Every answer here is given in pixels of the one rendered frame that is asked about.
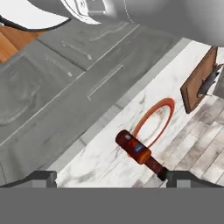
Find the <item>brown wooden cutting board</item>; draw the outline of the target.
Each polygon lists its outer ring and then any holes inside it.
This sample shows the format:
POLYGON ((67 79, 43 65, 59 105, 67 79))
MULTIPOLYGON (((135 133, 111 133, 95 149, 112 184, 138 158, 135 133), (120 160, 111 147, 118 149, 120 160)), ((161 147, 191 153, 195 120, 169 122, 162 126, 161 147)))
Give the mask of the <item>brown wooden cutting board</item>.
POLYGON ((202 85, 202 80, 206 79, 213 71, 217 51, 218 48, 212 46, 180 88, 187 114, 193 112, 204 98, 204 96, 198 96, 198 91, 202 85))

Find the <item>grey drawer front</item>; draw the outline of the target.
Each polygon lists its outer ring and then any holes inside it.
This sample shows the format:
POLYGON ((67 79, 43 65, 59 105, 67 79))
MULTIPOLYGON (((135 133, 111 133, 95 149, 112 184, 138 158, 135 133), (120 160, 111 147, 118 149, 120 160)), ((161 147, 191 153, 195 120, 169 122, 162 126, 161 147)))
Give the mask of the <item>grey drawer front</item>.
POLYGON ((110 51, 135 28, 134 24, 121 21, 90 25, 72 20, 58 29, 42 34, 38 39, 76 66, 88 70, 102 55, 110 51), (93 59, 89 60, 71 48, 64 47, 60 41, 65 41, 90 53, 93 59))

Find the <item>grey fish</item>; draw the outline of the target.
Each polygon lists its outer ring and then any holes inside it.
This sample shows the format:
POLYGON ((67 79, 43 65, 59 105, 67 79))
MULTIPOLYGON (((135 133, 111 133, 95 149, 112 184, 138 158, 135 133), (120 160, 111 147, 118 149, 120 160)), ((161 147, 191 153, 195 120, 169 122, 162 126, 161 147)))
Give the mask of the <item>grey fish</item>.
POLYGON ((202 78, 202 84, 199 87, 197 97, 200 98, 204 95, 207 95, 209 88, 215 83, 216 77, 220 74, 219 70, 224 66, 224 63, 213 64, 212 72, 206 77, 202 78))

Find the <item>white plate with red rim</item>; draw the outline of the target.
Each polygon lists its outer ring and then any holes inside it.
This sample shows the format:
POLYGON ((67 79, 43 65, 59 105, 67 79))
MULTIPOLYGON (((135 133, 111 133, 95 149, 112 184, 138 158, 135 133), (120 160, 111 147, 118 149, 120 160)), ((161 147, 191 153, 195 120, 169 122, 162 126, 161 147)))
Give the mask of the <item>white plate with red rim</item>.
POLYGON ((175 102, 164 98, 153 105, 140 119, 132 135, 150 148, 163 134, 172 119, 175 102))

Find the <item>red-brown condiment bottle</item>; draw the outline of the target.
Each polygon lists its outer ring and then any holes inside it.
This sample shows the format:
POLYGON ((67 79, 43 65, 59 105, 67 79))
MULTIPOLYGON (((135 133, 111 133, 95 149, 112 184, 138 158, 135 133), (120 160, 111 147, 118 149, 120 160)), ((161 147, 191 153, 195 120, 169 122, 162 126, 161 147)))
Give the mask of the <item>red-brown condiment bottle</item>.
POLYGON ((152 155, 151 151, 126 129, 121 130, 115 142, 125 150, 138 164, 146 165, 161 181, 166 180, 168 169, 163 167, 152 155))

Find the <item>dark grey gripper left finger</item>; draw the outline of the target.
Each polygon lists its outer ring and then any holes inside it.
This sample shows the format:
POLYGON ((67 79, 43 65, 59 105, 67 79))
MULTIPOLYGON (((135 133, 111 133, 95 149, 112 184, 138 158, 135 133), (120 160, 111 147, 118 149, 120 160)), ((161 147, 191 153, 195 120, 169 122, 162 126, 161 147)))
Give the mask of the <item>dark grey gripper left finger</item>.
POLYGON ((34 171, 27 177, 6 184, 4 187, 17 188, 56 188, 56 171, 34 171))

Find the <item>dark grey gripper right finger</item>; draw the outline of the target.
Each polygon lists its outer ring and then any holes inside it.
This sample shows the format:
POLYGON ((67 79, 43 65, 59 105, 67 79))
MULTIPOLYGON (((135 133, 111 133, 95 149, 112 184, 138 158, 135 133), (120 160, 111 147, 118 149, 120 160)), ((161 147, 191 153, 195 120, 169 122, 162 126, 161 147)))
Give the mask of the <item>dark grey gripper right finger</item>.
POLYGON ((197 178, 189 171, 169 171, 167 179, 166 186, 168 188, 221 188, 221 185, 197 178))

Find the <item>large grey cupboard door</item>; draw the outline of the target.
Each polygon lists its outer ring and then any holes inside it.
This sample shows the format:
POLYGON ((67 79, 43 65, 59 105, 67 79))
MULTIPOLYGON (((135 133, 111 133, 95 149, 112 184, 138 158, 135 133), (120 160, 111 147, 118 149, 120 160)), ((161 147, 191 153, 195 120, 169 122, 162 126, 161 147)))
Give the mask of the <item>large grey cupboard door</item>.
POLYGON ((0 185, 53 163, 178 42, 179 38, 170 33, 136 25, 0 144, 0 185), (124 69, 95 92, 90 101, 87 93, 118 64, 124 69))

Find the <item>white round object black rim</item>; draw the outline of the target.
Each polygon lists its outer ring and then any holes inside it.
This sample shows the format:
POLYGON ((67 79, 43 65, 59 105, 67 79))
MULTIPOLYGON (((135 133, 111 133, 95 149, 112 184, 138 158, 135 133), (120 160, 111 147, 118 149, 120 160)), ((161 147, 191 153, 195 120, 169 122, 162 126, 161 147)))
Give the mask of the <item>white round object black rim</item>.
POLYGON ((21 31, 50 31, 71 18, 60 0, 0 0, 0 24, 21 31))

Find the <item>white and grey round object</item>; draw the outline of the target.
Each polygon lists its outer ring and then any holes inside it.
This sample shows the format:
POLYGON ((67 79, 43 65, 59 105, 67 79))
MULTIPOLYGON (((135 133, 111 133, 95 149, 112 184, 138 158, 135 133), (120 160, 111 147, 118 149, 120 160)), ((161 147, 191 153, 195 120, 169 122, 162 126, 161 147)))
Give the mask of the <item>white and grey round object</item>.
POLYGON ((60 0, 72 16, 88 25, 100 25, 116 18, 116 10, 110 0, 60 0))

